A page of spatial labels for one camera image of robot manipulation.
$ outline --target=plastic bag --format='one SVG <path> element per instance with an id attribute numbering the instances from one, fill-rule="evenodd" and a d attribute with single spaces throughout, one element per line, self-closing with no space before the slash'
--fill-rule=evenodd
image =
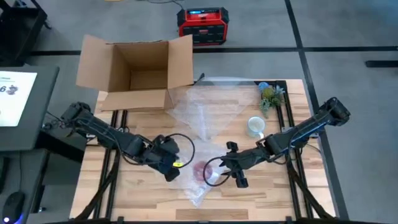
<path id="1" fill-rule="evenodd" d="M 211 190 L 211 187 L 203 180 L 203 167 L 210 159 L 224 156 L 226 149 L 200 139 L 194 140 L 193 143 L 197 149 L 195 157 L 188 166 L 180 169 L 180 175 L 171 184 L 183 189 L 187 198 L 197 208 L 202 203 L 206 194 Z M 188 161 L 189 154 L 184 153 L 179 156 L 181 161 Z M 220 164 L 221 160 L 213 161 L 206 168 L 205 176 L 209 183 L 216 183 L 223 173 L 224 167 L 219 167 Z"/>
<path id="2" fill-rule="evenodd" d="M 242 78 L 202 78 L 167 112 L 209 141 L 251 104 L 253 86 Z"/>

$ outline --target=ceramic mug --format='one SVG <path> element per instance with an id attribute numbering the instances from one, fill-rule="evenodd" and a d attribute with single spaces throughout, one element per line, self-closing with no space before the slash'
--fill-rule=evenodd
<path id="1" fill-rule="evenodd" d="M 266 128 L 266 122 L 257 116 L 248 120 L 248 135 L 252 138 L 264 138 L 263 130 Z"/>

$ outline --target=computer mouse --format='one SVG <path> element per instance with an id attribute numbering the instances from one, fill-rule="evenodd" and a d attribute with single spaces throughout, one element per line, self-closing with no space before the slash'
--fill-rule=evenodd
<path id="1" fill-rule="evenodd" d="M 14 192 L 8 196 L 2 208 L 2 220 L 4 223 L 14 224 L 22 214 L 25 194 L 21 191 Z"/>

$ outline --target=red object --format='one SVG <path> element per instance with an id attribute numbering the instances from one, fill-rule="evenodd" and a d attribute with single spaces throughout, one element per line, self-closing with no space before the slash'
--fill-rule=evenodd
<path id="1" fill-rule="evenodd" d="M 204 182 L 203 180 L 203 168 L 206 165 L 205 161 L 200 161 L 193 166 L 193 176 L 197 181 Z M 206 167 L 205 177 L 208 180 L 213 173 L 213 168 L 210 165 Z"/>
<path id="2" fill-rule="evenodd" d="M 180 37 L 192 34 L 194 45 L 220 45 L 226 41 L 228 11 L 223 8 L 181 10 L 177 14 Z"/>

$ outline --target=yellow tag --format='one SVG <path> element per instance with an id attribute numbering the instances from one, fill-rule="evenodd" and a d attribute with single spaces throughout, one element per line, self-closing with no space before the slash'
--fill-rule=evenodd
<path id="1" fill-rule="evenodd" d="M 181 167 L 181 166 L 183 166 L 184 164 L 182 163 L 182 162 L 174 162 L 173 163 L 173 166 L 174 167 Z"/>

